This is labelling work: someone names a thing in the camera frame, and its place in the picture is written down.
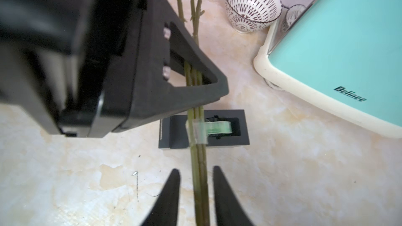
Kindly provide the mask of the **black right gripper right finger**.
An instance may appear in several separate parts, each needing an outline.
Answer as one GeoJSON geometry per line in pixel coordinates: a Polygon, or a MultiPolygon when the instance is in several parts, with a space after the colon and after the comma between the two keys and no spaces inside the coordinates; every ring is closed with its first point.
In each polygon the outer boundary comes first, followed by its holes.
{"type": "Polygon", "coordinates": [[[213,183],[217,225],[253,226],[219,166],[213,168],[213,183]]]}

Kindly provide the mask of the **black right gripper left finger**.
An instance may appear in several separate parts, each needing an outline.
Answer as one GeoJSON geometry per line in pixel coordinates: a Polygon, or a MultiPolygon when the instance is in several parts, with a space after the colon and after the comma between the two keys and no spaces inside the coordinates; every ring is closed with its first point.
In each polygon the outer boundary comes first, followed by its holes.
{"type": "Polygon", "coordinates": [[[176,226],[178,221],[181,176],[173,169],[167,178],[158,199],[142,226],[176,226]]]}

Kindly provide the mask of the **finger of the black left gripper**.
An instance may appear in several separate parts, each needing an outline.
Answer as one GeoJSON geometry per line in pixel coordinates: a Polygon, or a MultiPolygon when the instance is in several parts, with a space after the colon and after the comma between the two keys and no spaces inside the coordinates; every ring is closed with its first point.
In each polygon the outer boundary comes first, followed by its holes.
{"type": "MultiPolygon", "coordinates": [[[[133,90],[130,107],[124,121],[115,128],[123,132],[184,112],[181,90],[186,87],[182,57],[176,57],[175,38],[181,23],[168,0],[146,0],[139,10],[139,19],[127,36],[123,58],[134,62],[134,75],[130,77],[133,90]]],[[[201,72],[204,75],[203,105],[228,95],[227,77],[201,50],[201,72]]]]}

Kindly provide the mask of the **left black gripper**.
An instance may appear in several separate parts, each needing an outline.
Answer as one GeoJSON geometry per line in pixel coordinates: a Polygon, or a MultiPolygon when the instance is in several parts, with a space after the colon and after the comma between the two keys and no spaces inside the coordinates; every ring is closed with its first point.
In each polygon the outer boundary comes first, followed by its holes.
{"type": "Polygon", "coordinates": [[[130,15],[145,0],[1,0],[1,101],[51,135],[90,137],[130,15]]]}

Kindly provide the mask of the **black tape dispenser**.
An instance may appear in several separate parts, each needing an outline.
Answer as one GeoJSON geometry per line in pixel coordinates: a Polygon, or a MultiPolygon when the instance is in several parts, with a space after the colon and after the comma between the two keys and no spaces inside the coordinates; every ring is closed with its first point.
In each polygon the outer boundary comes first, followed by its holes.
{"type": "MultiPolygon", "coordinates": [[[[232,147],[250,145],[246,114],[243,109],[206,110],[205,122],[208,147],[232,147]]],[[[160,121],[159,145],[162,150],[187,149],[187,116],[175,115],[160,121]]]]}

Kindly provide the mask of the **clear tape roll green core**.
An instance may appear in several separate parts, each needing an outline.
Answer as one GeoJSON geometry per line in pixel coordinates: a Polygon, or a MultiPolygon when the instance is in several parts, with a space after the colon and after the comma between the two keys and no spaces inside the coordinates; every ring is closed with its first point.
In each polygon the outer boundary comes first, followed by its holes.
{"type": "Polygon", "coordinates": [[[205,129],[208,136],[222,136],[232,134],[232,125],[230,121],[206,122],[205,129]]]}

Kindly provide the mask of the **peach artificial rose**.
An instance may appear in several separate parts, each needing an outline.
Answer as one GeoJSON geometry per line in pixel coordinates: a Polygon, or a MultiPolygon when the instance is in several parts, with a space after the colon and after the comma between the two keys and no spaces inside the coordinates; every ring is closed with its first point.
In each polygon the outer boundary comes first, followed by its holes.
{"type": "MultiPolygon", "coordinates": [[[[182,57],[183,59],[183,67],[184,67],[184,76],[186,78],[186,87],[181,90],[181,96],[183,96],[184,106],[187,108],[187,112],[195,107],[197,103],[197,94],[195,93],[194,87],[190,86],[187,78],[186,67],[188,65],[200,64],[202,65],[203,55],[200,48],[196,47],[195,41],[193,39],[193,35],[189,35],[185,30],[185,17],[183,11],[183,0],[177,0],[178,5],[178,14],[181,23],[177,25],[178,36],[175,40],[179,43],[175,52],[176,57],[182,57]]],[[[186,122],[186,131],[187,137],[189,141],[189,128],[186,122]]]]}

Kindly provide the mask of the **pink artificial rose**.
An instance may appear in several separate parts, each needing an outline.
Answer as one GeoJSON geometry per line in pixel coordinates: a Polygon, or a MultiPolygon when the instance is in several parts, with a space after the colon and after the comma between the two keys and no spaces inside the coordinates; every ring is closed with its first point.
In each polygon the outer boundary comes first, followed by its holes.
{"type": "MultiPolygon", "coordinates": [[[[193,39],[199,47],[200,17],[202,15],[202,0],[190,0],[191,20],[193,25],[193,39]]],[[[197,226],[210,225],[208,171],[206,159],[206,124],[204,122],[204,107],[201,101],[204,75],[201,65],[193,63],[186,67],[188,83],[194,87],[197,94],[195,107],[187,112],[189,128],[189,149],[191,153],[192,180],[194,192],[195,222],[197,226]]]]}

